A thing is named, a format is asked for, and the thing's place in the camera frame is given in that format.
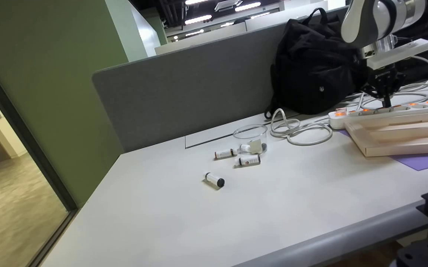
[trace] small white tube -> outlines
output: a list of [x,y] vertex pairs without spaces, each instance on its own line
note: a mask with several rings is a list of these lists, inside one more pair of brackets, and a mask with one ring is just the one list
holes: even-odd
[[237,168],[261,165],[261,155],[241,156],[237,161]]
[[204,182],[207,182],[209,185],[215,186],[216,189],[222,189],[226,185],[225,179],[222,179],[220,176],[216,176],[213,173],[207,173],[204,176]]
[[215,153],[215,161],[220,161],[220,159],[228,159],[228,158],[235,158],[238,153],[232,149],[229,150],[222,150],[222,152],[216,152]]

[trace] desk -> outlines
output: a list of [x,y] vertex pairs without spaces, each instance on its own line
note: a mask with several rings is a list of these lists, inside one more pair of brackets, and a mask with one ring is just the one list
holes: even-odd
[[365,159],[344,134],[316,147],[270,139],[244,170],[213,161],[232,137],[185,149],[256,121],[122,155],[44,266],[311,266],[426,226],[428,171]]

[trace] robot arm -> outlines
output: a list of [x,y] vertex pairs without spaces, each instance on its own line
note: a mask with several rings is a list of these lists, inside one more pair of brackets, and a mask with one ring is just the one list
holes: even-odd
[[353,0],[342,24],[347,44],[363,50],[424,15],[426,0]]

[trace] green wall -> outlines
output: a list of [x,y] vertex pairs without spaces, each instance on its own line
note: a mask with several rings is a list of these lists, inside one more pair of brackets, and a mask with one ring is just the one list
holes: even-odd
[[91,78],[124,63],[105,0],[0,0],[0,84],[79,207],[122,152]]

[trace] metal frame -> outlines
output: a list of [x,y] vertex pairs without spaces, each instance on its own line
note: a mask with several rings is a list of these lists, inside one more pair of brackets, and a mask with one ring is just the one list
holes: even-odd
[[63,205],[66,207],[69,214],[73,214],[78,211],[78,205],[73,201],[73,198],[69,195],[66,186],[57,176],[56,170],[51,167],[51,162],[44,155],[42,149],[36,143],[33,134],[26,127],[24,121],[18,115],[18,112],[14,109],[11,100],[5,94],[2,85],[0,85],[0,110],[6,116],[9,125],[14,128],[17,136],[20,137],[21,143],[26,146],[27,152],[32,155],[33,161],[54,189],[56,195],[60,198]]

